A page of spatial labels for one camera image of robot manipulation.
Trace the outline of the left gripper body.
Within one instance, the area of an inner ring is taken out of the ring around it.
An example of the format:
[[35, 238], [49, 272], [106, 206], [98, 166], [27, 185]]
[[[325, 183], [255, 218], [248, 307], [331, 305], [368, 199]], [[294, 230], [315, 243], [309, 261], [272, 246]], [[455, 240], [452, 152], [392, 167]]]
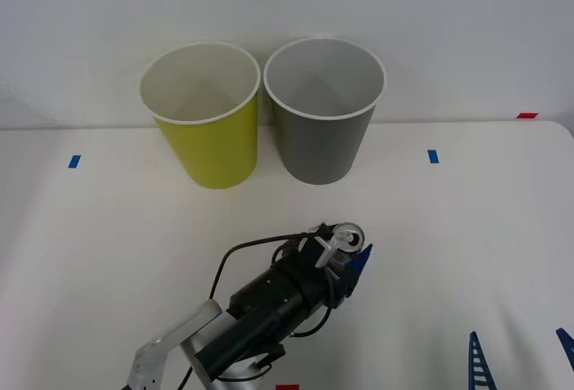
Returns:
[[346, 298], [346, 235], [316, 230], [283, 245], [280, 275], [287, 308], [338, 308]]

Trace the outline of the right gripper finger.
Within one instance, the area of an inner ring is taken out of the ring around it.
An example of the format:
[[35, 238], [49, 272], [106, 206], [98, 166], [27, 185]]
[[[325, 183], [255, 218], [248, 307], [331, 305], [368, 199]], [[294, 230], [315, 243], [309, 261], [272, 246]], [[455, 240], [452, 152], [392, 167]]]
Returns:
[[471, 332], [468, 346], [468, 388], [470, 390], [487, 387], [487, 376], [483, 367], [483, 355], [476, 332]]
[[564, 328], [559, 328], [556, 330], [556, 334], [561, 342], [562, 348], [565, 350], [568, 357], [574, 356], [574, 340], [566, 332]]

